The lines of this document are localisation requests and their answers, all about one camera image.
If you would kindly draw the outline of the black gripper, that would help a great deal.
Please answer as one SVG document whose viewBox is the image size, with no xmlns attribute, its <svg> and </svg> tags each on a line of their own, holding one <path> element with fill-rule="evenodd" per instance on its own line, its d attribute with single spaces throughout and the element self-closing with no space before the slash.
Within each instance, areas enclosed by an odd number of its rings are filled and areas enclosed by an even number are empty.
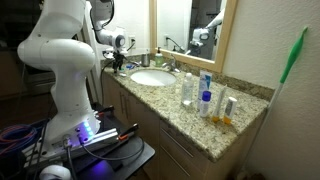
<svg viewBox="0 0 320 180">
<path fill-rule="evenodd" d="M 120 53 L 114 53 L 113 57 L 114 57 L 113 69 L 118 70 L 121 68 L 123 61 L 125 60 L 125 56 Z"/>
</svg>

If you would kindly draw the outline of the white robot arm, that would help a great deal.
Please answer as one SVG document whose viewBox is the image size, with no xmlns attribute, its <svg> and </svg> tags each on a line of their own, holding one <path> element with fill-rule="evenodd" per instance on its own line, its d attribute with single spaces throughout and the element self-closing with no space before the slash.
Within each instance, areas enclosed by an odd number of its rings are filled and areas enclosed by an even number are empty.
<svg viewBox="0 0 320 180">
<path fill-rule="evenodd" d="M 104 29 L 113 18 L 113 0 L 45 0 L 34 29 L 18 46 L 18 56 L 24 63 L 55 74 L 51 94 L 58 113 L 46 129 L 44 145 L 48 149 L 65 135 L 77 144 L 78 135 L 90 140 L 100 129 L 86 88 L 86 76 L 96 56 L 90 45 L 73 38 L 83 27 L 87 5 L 91 6 L 89 23 L 96 42 L 121 46 L 115 35 Z"/>
</svg>

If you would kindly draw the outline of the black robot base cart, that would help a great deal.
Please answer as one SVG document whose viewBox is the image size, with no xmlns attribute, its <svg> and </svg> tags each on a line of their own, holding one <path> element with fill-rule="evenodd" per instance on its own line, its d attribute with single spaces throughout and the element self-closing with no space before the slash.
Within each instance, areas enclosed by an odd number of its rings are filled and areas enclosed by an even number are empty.
<svg viewBox="0 0 320 180">
<path fill-rule="evenodd" d="M 155 155 L 155 150 L 134 134 L 133 125 L 128 130 L 114 116 L 114 107 L 92 105 L 102 121 L 103 132 L 89 144 L 78 148 L 59 147 L 61 153 L 43 158 L 37 146 L 31 145 L 23 153 L 26 173 L 39 180 L 128 180 Z"/>
</svg>

